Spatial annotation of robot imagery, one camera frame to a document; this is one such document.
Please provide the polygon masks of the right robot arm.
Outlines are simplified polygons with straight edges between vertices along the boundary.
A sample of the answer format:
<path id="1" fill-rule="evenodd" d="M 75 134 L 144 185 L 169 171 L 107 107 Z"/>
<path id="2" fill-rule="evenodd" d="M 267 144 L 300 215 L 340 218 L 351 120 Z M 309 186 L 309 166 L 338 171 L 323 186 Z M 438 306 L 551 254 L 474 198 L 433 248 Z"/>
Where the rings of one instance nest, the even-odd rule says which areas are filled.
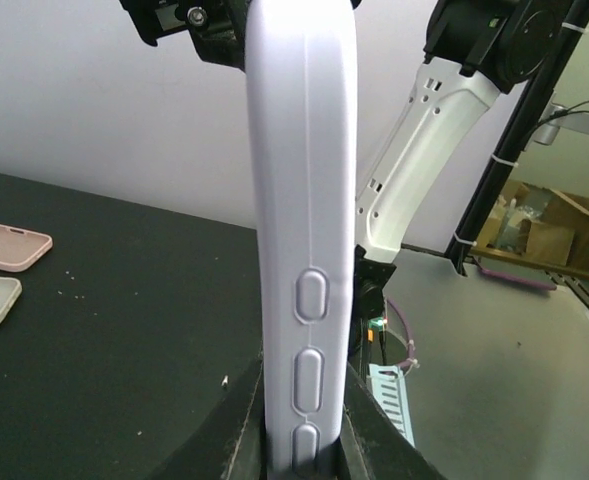
<path id="1" fill-rule="evenodd" d="M 391 276 L 420 204 L 496 100 L 536 74 L 566 1 L 440 1 L 414 85 L 356 178 L 353 1 L 126 1 L 140 39 L 187 33 L 246 77 L 266 344 L 339 343 Z"/>

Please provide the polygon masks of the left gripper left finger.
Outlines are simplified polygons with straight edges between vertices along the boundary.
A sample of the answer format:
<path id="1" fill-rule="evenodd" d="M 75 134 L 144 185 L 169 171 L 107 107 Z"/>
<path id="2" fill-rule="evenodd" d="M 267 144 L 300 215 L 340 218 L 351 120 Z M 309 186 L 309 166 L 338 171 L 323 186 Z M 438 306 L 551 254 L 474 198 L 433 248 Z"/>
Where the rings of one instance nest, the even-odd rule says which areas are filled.
<path id="1" fill-rule="evenodd" d="M 201 426 L 150 479 L 265 479 L 263 356 L 252 359 Z"/>

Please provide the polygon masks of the pink phone case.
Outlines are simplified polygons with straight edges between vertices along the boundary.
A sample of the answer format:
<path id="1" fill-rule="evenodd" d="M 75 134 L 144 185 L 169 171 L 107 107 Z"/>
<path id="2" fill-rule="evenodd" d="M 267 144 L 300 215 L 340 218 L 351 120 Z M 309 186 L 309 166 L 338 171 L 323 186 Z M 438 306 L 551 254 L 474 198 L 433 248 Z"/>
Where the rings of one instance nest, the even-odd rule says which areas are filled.
<path id="1" fill-rule="evenodd" d="M 52 247 L 50 235 L 0 224 L 0 271 L 23 272 Z"/>

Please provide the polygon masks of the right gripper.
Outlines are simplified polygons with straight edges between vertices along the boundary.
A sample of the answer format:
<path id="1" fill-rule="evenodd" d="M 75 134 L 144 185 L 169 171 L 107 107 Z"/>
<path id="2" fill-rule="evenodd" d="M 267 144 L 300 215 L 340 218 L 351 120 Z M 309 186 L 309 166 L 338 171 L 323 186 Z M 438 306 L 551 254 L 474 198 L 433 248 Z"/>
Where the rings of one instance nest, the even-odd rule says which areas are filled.
<path id="1" fill-rule="evenodd" d="M 198 57 L 248 75 L 358 73 L 358 1 L 123 1 L 141 40 L 189 34 Z"/>

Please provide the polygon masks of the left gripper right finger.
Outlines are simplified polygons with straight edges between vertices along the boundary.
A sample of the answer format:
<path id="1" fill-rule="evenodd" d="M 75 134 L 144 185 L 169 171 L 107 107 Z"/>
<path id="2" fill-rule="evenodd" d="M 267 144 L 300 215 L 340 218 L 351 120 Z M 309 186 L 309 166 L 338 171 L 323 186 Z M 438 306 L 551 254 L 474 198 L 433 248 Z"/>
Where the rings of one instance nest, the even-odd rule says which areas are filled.
<path id="1" fill-rule="evenodd" d="M 351 480 L 444 480 L 393 426 L 352 366 L 346 369 L 338 477 Z"/>

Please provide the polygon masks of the lavender cased phone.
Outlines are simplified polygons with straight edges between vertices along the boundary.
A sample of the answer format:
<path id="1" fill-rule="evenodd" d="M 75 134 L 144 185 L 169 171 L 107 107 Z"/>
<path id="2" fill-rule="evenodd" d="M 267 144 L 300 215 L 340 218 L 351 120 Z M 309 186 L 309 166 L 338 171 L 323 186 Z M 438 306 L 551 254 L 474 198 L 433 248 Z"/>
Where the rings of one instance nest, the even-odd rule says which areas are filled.
<path id="1" fill-rule="evenodd" d="M 353 301 L 358 68 L 348 1 L 254 1 L 245 73 L 266 470 L 336 473 Z"/>

